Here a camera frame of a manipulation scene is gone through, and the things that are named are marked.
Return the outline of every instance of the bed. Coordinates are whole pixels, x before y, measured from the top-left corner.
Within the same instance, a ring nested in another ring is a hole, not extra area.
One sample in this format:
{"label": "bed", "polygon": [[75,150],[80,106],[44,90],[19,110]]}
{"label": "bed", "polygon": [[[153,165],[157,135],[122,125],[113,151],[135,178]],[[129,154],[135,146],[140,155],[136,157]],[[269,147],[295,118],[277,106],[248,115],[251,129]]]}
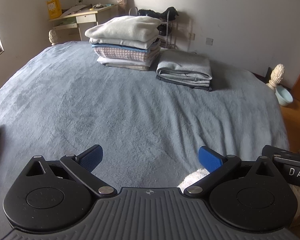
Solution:
{"label": "bed", "polygon": [[33,155],[46,160],[103,147],[93,174],[120,190],[176,187],[201,166],[200,146],[255,160],[288,149],[275,94],[252,73],[211,62],[213,91],[159,81],[150,71],[105,67],[87,42],[49,47],[0,89],[2,201]]}

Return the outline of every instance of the checkered folded garment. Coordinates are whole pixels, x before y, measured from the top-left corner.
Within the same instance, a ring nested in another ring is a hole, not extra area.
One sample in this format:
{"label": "checkered folded garment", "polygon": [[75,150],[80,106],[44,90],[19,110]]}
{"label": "checkered folded garment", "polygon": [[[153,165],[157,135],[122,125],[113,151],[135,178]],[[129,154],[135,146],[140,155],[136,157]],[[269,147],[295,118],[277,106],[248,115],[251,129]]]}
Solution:
{"label": "checkered folded garment", "polygon": [[156,56],[160,51],[159,46],[154,47],[150,52],[140,52],[112,47],[94,47],[93,49],[100,57],[121,58],[136,61],[147,61],[148,59]]}

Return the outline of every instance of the light blue bucket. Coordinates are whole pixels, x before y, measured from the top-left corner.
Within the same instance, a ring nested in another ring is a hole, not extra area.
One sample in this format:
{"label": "light blue bucket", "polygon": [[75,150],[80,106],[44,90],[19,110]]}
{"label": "light blue bucket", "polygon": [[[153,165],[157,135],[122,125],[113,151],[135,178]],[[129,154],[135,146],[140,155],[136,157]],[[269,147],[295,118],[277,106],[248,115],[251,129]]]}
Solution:
{"label": "light blue bucket", "polygon": [[292,95],[282,86],[277,86],[275,89],[275,95],[281,106],[287,106],[293,102]]}

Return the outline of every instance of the paper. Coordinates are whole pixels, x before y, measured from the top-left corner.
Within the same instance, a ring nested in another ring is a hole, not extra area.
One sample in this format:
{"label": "paper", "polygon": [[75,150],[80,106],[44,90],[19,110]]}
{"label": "paper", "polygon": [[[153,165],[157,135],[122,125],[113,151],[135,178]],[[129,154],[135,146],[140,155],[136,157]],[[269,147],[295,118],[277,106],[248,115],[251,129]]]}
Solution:
{"label": "paper", "polygon": [[73,12],[76,12],[76,11],[79,11],[80,9],[82,9],[83,7],[85,7],[85,5],[76,5],[76,6],[73,6],[71,7],[69,10],[65,11],[63,14],[61,14],[61,17],[62,16],[66,16],[66,15],[69,15]]}

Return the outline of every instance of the electrical outlet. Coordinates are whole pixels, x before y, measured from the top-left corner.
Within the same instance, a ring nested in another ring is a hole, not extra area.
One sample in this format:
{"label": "electrical outlet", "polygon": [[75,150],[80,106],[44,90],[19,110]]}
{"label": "electrical outlet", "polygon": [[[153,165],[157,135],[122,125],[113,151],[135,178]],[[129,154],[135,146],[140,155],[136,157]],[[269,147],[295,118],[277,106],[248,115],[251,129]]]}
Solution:
{"label": "electrical outlet", "polygon": [[189,33],[189,40],[194,41],[195,33]]}
{"label": "electrical outlet", "polygon": [[207,45],[212,45],[213,44],[213,39],[212,38],[206,38],[206,44]]}

